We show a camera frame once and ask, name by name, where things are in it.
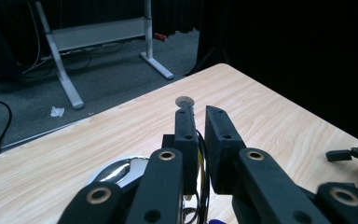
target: black wire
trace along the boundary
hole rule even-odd
[[[198,216],[198,213],[199,213],[199,210],[200,210],[200,196],[199,196],[199,193],[198,192],[196,192],[196,197],[197,197],[197,207],[196,208],[185,208],[184,209],[184,216],[185,216],[185,218],[186,218],[186,216],[188,215],[188,214],[190,214],[190,213],[194,213],[194,216],[191,218],[191,220],[189,220],[187,223],[185,223],[185,224],[191,224],[191,223],[193,223],[195,220],[196,220],[196,218],[197,218],[197,216]]]
[[[208,157],[206,154],[205,140],[203,139],[201,133],[198,130],[197,130],[197,134],[199,135],[200,152],[202,158],[204,159],[204,166],[205,166],[205,184],[203,186],[204,189],[201,190],[201,195],[200,195],[200,210],[199,210],[198,224],[205,224],[208,216],[208,209],[209,209],[210,179],[209,179],[209,168],[207,164]]]
[[[121,51],[122,49],[125,49],[129,44],[130,42],[132,42],[133,40],[130,40],[130,41],[126,41],[126,42],[122,42],[122,43],[117,43],[117,45],[115,46],[108,46],[108,47],[102,47],[102,48],[98,48],[98,49],[106,49],[104,52],[92,52],[91,54],[93,55],[106,55],[106,54],[111,54],[111,53],[117,53],[119,51]]]
[[[42,74],[42,75],[37,75],[37,76],[23,76],[23,78],[29,78],[29,79],[34,79],[34,78],[41,78],[41,77],[45,77],[45,76],[47,76],[48,74],[50,74],[51,73],[51,71],[53,70],[53,68],[54,68],[54,64],[52,64],[51,66],[50,66],[50,68],[47,68],[48,69],[48,71],[47,72],[45,72],[44,74]]]
[[[2,141],[4,140],[4,137],[5,137],[5,134],[8,130],[8,127],[10,126],[10,123],[11,123],[11,119],[13,117],[12,113],[11,113],[11,109],[10,109],[10,106],[8,106],[7,104],[3,103],[0,101],[0,105],[4,105],[6,108],[7,108],[7,111],[8,111],[8,121],[7,121],[7,125],[5,127],[5,129],[2,131],[1,135],[0,135],[0,154],[2,152]]]
[[[83,59],[83,58],[85,58],[85,57],[82,57],[82,56],[71,56],[71,57],[66,58],[66,60],[72,61],[72,62],[78,62],[78,61],[80,61],[80,60]],[[89,65],[91,64],[91,61],[92,61],[92,55],[91,55],[91,54],[87,55],[87,58],[88,58],[88,61],[86,62],[85,65],[83,65],[83,66],[81,66],[81,67],[78,67],[78,68],[70,68],[69,66],[66,66],[66,67],[65,67],[65,70],[75,72],[75,71],[80,71],[80,70],[82,70],[82,69],[85,69],[85,68],[89,67]]]

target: metal object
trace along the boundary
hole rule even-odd
[[[347,206],[358,206],[358,197],[346,189],[334,187],[331,188],[330,194],[340,203],[344,203]]]
[[[248,151],[246,153],[246,156],[254,161],[262,161],[264,160],[264,155],[260,152],[256,152],[256,151]]]
[[[109,188],[95,188],[90,190],[87,194],[87,202],[91,204],[104,203],[110,198],[111,195],[112,191]]]
[[[71,79],[66,74],[60,56],[60,50],[84,48],[90,45],[144,35],[146,40],[146,50],[141,53],[142,58],[156,68],[167,79],[173,79],[173,74],[153,58],[151,0],[145,0],[145,16],[142,18],[104,22],[59,30],[50,30],[41,2],[36,1],[35,5],[40,20],[42,21],[51,53],[59,71],[57,76],[74,109],[83,108],[84,103]]]
[[[194,100],[188,96],[179,96],[178,98],[176,98],[175,103],[181,108],[192,108],[194,105]]]
[[[124,188],[144,174],[147,163],[148,158],[142,156],[133,156],[112,161],[97,172],[96,176],[94,176],[89,183],[107,181]]]
[[[171,151],[162,151],[158,154],[158,157],[163,161],[170,161],[175,158],[175,153]]]

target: screw hole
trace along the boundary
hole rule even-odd
[[[164,161],[170,161],[172,160],[173,158],[175,158],[175,154],[171,151],[163,151],[161,153],[158,154],[158,157],[161,159],[161,160],[164,160]]]
[[[101,187],[90,190],[86,199],[88,203],[98,204],[106,202],[111,195],[112,191],[110,189]]]
[[[158,210],[151,210],[145,213],[145,221],[155,223],[161,219],[161,213]]]
[[[262,161],[262,160],[264,160],[264,155],[261,154],[260,152],[256,152],[256,151],[247,152],[246,156],[249,159],[252,159],[254,161]]]
[[[347,189],[331,188],[330,195],[347,206],[358,206],[358,197]]]

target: white paper scrap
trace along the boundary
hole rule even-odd
[[[53,106],[51,108],[51,116],[52,117],[62,117],[63,112],[65,112],[65,108],[56,108],[55,106]]]

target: table surface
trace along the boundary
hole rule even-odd
[[[162,135],[174,133],[175,99],[183,95],[195,100],[202,134],[205,106],[226,110],[245,144],[266,150],[299,186],[358,185],[358,160],[330,163],[324,155],[358,147],[358,139],[218,64],[1,154],[0,223],[56,223],[102,166],[160,148]],[[236,223],[231,197],[212,194],[209,218]]]

